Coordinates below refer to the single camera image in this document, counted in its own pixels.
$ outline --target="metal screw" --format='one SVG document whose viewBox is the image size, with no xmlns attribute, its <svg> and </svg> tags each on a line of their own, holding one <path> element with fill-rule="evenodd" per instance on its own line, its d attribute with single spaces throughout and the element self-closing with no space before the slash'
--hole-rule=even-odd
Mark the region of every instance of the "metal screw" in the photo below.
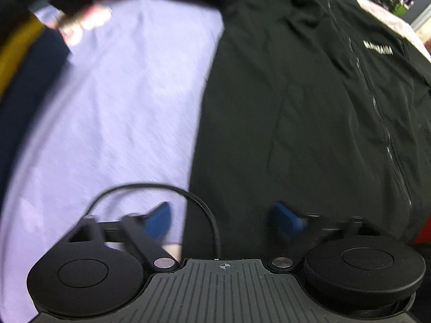
<svg viewBox="0 0 431 323">
<path fill-rule="evenodd" d="M 293 266 L 294 262 L 289 258 L 275 258 L 272 260 L 272 264 L 278 268 L 289 268 Z"/>
<path fill-rule="evenodd" d="M 154 266 L 159 268 L 169 268 L 175 264 L 175 261 L 170 258 L 159 258 L 154 261 Z"/>
</svg>

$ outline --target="circular button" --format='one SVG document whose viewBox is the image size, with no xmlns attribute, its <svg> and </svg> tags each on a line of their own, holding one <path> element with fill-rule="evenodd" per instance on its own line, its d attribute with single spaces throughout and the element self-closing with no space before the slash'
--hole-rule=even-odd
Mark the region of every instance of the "circular button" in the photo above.
<svg viewBox="0 0 431 323">
<path fill-rule="evenodd" d="M 61 283 L 72 288 L 88 288 L 103 281 L 108 267 L 96 260 L 75 260 L 63 265 L 57 272 Z"/>
<path fill-rule="evenodd" d="M 289 268 L 294 262 L 289 258 L 275 258 L 272 260 L 272 264 L 278 268 Z"/>
<path fill-rule="evenodd" d="M 394 263 L 391 254 L 374 248 L 353 248 L 341 256 L 345 263 L 360 269 L 384 269 Z"/>
<path fill-rule="evenodd" d="M 175 261 L 170 258 L 158 258 L 154 261 L 154 265 L 159 268 L 169 268 L 175 264 Z"/>
</svg>

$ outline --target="zipper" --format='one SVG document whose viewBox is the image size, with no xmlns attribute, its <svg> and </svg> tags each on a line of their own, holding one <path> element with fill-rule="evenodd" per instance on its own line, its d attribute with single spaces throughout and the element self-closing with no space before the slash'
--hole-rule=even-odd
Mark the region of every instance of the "zipper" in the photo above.
<svg viewBox="0 0 431 323">
<path fill-rule="evenodd" d="M 401 186 L 402 193 L 404 194 L 404 197 L 406 198 L 407 203 L 409 204 L 409 213 L 410 213 L 411 209 L 412 209 L 412 200 L 410 198 L 409 190 L 407 189 L 406 181 L 404 179 L 404 176 L 402 175 L 399 164 L 398 164 L 397 160 L 394 158 L 394 144 L 392 142 L 391 134 L 389 133 L 389 129 L 387 128 L 387 126 L 383 120 L 383 116 L 382 116 L 381 111 L 377 105 L 376 97 L 374 96 L 374 93 L 371 90 L 371 87 L 367 81 L 367 78 L 365 77 L 365 73 L 364 73 L 364 70 L 362 68 L 361 61 L 359 60 L 359 57 L 356 56 L 356 54 L 353 50 L 352 40 L 350 38 L 349 38 L 349 47 L 350 47 L 350 50 L 352 51 L 353 55 L 356 57 L 356 67 L 359 70 L 359 75 L 361 77 L 362 83 L 363 83 L 365 89 L 370 94 L 371 99 L 373 101 L 374 110 L 377 113 L 377 115 L 380 118 L 380 121 L 382 123 L 383 130 L 384 130 L 384 133 L 385 133 L 386 139 L 387 139 L 387 145 L 386 145 L 387 156 L 388 156 L 389 162 L 391 163 L 392 169 L 395 172 L 395 175 L 397 176 L 399 185 Z"/>
</svg>

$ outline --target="black jacket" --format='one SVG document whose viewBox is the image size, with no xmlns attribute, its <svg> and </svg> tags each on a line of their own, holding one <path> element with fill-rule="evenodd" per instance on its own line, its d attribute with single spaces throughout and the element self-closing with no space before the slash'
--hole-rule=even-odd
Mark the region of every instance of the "black jacket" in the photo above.
<svg viewBox="0 0 431 323">
<path fill-rule="evenodd" d="M 91 0 L 53 0 L 73 12 Z M 356 0 L 197 0 L 225 31 L 202 108 L 190 190 L 227 258 L 283 252 L 270 207 L 360 215 L 411 240 L 431 207 L 431 64 Z M 184 257 L 212 257 L 189 205 Z"/>
</svg>

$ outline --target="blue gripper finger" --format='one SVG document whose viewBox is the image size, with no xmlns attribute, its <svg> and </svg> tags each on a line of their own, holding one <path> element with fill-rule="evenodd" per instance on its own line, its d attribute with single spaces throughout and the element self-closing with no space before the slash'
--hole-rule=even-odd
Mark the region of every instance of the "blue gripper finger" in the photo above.
<svg viewBox="0 0 431 323">
<path fill-rule="evenodd" d="M 296 237 L 307 227 L 307 220 L 295 215 L 281 202 L 275 204 L 275 221 L 289 237 Z"/>
<path fill-rule="evenodd" d="M 155 241 L 161 243 L 171 227 L 171 205 L 163 202 L 148 214 L 144 231 Z"/>
</svg>

